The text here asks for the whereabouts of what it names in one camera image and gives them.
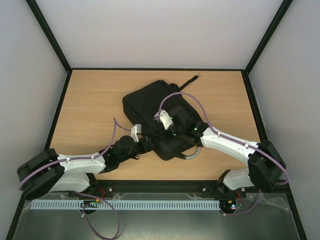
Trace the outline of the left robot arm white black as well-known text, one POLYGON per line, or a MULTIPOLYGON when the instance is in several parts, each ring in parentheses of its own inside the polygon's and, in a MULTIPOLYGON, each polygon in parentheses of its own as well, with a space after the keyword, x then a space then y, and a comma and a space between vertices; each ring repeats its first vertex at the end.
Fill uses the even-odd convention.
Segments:
POLYGON ((116 170, 126 160, 152 151, 154 142, 148 137, 134 141, 122 136, 107 150, 89 155, 63 155, 48 148, 17 169, 19 189, 26 200, 38 199, 51 192, 95 191, 96 174, 116 170))

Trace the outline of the black student backpack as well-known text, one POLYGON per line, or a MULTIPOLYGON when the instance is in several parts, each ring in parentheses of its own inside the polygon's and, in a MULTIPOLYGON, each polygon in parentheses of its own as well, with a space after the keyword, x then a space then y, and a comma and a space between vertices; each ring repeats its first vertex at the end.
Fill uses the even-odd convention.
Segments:
POLYGON ((174 116, 178 108, 185 110, 196 121, 202 121, 198 112, 182 97, 181 91, 198 78, 192 77, 182 86, 157 80, 151 84, 127 94, 122 99, 123 112, 133 124, 141 125, 142 137, 154 138, 154 152, 164 161, 172 158, 191 160, 196 158, 201 151, 197 147, 192 154, 184 154, 188 149, 196 146, 184 138, 172 141, 157 139, 157 131, 163 128, 161 122, 156 121, 155 114, 165 110, 170 116, 174 116))

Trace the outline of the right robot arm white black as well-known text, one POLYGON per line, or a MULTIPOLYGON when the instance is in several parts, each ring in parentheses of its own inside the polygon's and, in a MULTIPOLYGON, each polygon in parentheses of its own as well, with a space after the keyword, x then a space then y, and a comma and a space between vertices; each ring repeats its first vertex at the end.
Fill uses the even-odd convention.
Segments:
POLYGON ((248 187, 271 192, 276 185, 288 183, 287 179, 281 179, 289 176, 286 165, 270 141, 259 143, 226 134, 195 120, 182 108, 173 116, 161 109, 154 118, 162 123, 163 131, 170 137, 182 137, 191 144, 218 150, 245 164, 242 169, 227 170, 222 175, 218 191, 224 196, 248 187))

